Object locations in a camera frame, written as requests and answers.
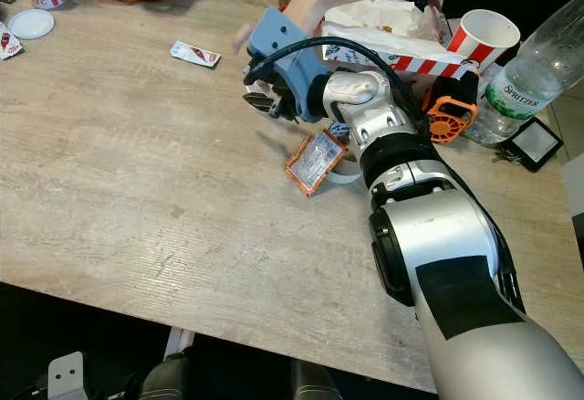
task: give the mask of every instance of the robotic arm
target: robotic arm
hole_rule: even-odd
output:
[[[371,247],[389,295],[413,306],[442,399],[582,399],[584,376],[523,313],[513,262],[496,223],[442,160],[399,79],[363,46],[304,40],[268,9],[251,36],[245,99],[272,117],[349,125],[372,209]],[[311,48],[350,46],[385,71],[328,72]],[[390,82],[401,90],[394,102]],[[499,290],[493,278],[498,276]]]

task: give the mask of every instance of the white lid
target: white lid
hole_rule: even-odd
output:
[[[20,12],[8,22],[8,30],[21,39],[43,37],[55,26],[55,19],[46,10],[29,9]]]

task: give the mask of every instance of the orange motor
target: orange motor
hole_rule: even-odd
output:
[[[422,102],[422,111],[430,115],[433,142],[451,142],[475,119],[478,75],[466,71],[458,79],[436,78]]]

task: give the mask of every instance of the wooden table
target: wooden table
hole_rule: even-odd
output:
[[[269,4],[67,0],[0,65],[1,279],[433,390],[413,311],[381,288],[364,185],[307,199],[282,164],[314,126],[241,100],[232,34]],[[27,8],[2,5],[2,19]],[[177,39],[224,58],[174,59]],[[464,140],[441,152],[504,230],[527,312],[584,368],[558,164],[531,174]]]

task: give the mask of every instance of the plastic water bottle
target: plastic water bottle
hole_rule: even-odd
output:
[[[544,22],[488,84],[464,135],[494,146],[584,76],[584,0]]]

